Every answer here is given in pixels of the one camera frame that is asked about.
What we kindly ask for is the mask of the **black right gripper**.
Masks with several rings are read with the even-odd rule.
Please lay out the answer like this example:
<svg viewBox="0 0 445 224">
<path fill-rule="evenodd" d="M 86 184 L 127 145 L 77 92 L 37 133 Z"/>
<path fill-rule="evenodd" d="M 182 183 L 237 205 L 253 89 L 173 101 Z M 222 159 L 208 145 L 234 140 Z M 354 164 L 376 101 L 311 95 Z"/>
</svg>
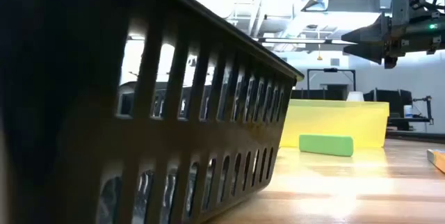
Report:
<svg viewBox="0 0 445 224">
<path fill-rule="evenodd" d="M 374 23 L 342 35 L 341 39 L 354 43 L 378 43 L 383 41 L 382 24 Z M 343 52 L 368 61 L 394 68 L 399 57 L 406 53 L 424 51 L 427 55 L 444 50 L 444 13 L 427 12 L 410 17 L 408 11 L 394 13 L 388 32 L 384 34 L 384 48 L 377 45 L 348 45 Z"/>
</svg>

